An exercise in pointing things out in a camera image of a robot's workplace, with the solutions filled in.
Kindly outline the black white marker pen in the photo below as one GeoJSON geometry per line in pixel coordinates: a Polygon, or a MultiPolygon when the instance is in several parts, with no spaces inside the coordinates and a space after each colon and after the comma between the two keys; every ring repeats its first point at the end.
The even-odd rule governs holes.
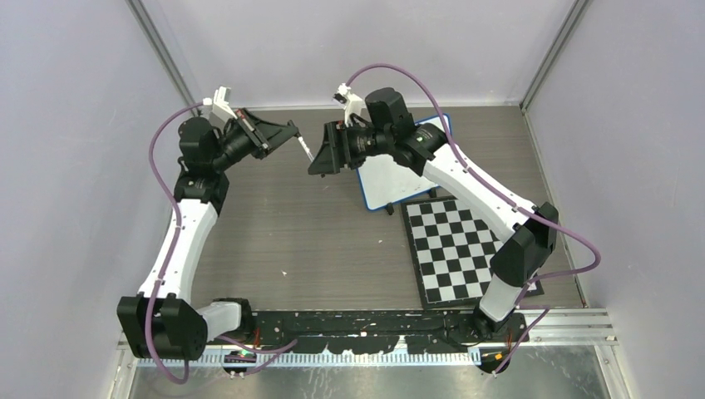
{"type": "Polygon", "coordinates": [[[298,143],[301,145],[301,147],[302,147],[304,153],[305,153],[306,156],[308,157],[309,161],[310,161],[310,162],[313,162],[313,160],[314,160],[313,153],[312,153],[312,151],[309,149],[309,147],[307,146],[307,144],[306,144],[304,138],[303,138],[301,135],[297,135],[297,140],[298,140],[298,143]]]}

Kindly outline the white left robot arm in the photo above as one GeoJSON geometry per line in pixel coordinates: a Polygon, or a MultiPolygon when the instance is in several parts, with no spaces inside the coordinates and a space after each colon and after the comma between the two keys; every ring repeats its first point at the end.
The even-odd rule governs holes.
{"type": "Polygon", "coordinates": [[[172,210],[168,233],[148,278],[136,295],[120,299],[116,315],[136,357],[195,361],[219,336],[244,344],[255,331],[246,299],[218,298],[201,309],[191,304],[200,256],[229,191],[226,171],[247,156],[266,158],[299,129],[240,108],[221,120],[192,116],[177,133],[180,173],[165,191],[172,210]]]}

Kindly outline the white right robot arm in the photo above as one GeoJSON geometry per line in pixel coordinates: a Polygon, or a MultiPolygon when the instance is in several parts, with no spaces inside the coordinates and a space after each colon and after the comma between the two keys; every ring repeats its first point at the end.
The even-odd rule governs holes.
{"type": "Polygon", "coordinates": [[[471,315],[474,332],[495,341],[508,328],[523,290],[554,252],[558,210],[514,194],[477,167],[451,140],[446,124],[417,124],[402,94],[383,87],[365,98],[343,83],[333,98],[343,119],[323,126],[322,144],[309,164],[310,175],[355,170],[377,155],[449,191],[485,222],[501,246],[490,266],[493,276],[471,315]]]}

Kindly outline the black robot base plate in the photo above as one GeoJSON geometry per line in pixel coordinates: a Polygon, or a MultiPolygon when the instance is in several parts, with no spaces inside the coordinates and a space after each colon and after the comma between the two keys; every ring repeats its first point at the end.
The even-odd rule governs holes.
{"type": "Polygon", "coordinates": [[[470,346],[489,344],[506,349],[526,341],[527,322],[510,315],[497,332],[481,335],[474,314],[462,310],[374,311],[258,311],[244,325],[223,335],[242,343],[275,349],[293,340],[291,352],[318,354],[328,351],[356,355],[392,352],[405,344],[414,355],[466,352],[470,346]]]}

